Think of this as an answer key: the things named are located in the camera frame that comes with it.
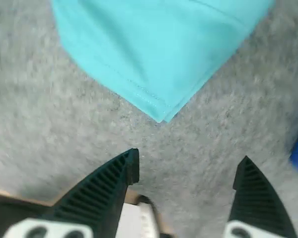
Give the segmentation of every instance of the screw hole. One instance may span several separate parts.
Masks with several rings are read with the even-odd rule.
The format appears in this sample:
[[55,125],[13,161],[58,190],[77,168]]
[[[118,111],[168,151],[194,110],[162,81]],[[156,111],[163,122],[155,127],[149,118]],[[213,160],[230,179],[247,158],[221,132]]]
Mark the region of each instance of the screw hole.
[[47,230],[44,227],[36,227],[29,231],[26,238],[44,238]]
[[251,238],[251,235],[243,228],[233,228],[231,233],[237,238]]
[[73,231],[68,233],[64,238],[84,238],[84,235],[80,231]]

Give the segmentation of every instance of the carpet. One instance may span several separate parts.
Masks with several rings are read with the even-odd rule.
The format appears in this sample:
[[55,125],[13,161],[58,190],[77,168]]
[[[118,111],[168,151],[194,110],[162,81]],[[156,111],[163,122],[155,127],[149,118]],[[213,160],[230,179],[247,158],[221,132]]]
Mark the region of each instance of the carpet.
[[170,123],[87,77],[47,0],[0,0],[0,189],[48,201],[134,147],[149,196],[179,237],[221,237],[248,155],[298,233],[298,0],[280,0]]

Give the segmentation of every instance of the white plastic part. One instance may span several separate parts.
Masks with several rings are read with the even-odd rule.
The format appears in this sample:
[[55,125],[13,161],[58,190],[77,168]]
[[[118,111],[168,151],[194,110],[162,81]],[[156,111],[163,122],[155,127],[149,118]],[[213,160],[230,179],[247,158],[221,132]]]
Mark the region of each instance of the white plastic part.
[[[93,232],[89,226],[32,218],[11,226],[3,238],[31,238],[29,234],[36,228],[44,228],[46,233],[43,237],[33,238],[66,238],[66,235],[74,231],[81,232],[82,238],[93,238]],[[124,203],[116,238],[159,238],[152,207],[145,203],[140,203],[138,206]]]
[[3,238],[41,238],[39,235],[30,236],[30,233],[37,228],[46,230],[42,238],[66,238],[71,232],[80,232],[83,238],[93,238],[93,232],[89,226],[32,218],[27,218],[11,226]]
[[266,230],[251,226],[240,221],[226,224],[223,238],[284,238]]
[[121,211],[116,238],[140,238],[141,221],[140,207],[124,203]]
[[157,221],[150,204],[140,203],[141,210],[141,238],[159,238]]

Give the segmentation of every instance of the turquoise fabric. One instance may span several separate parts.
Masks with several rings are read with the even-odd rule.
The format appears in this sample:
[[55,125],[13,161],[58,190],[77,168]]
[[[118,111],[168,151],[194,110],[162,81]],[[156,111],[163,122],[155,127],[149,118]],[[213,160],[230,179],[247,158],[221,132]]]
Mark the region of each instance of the turquoise fabric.
[[170,121],[273,0],[53,0],[76,63],[157,122]]

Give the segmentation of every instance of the floor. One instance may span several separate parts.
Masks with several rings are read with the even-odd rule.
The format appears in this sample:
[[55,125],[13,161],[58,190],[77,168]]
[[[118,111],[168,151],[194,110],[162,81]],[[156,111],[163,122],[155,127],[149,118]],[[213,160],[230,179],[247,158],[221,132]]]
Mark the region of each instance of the floor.
[[170,123],[155,123],[63,51],[47,0],[0,0],[0,189],[48,201],[137,147],[141,181],[179,237],[221,237],[248,155],[298,232],[298,0],[279,0]]

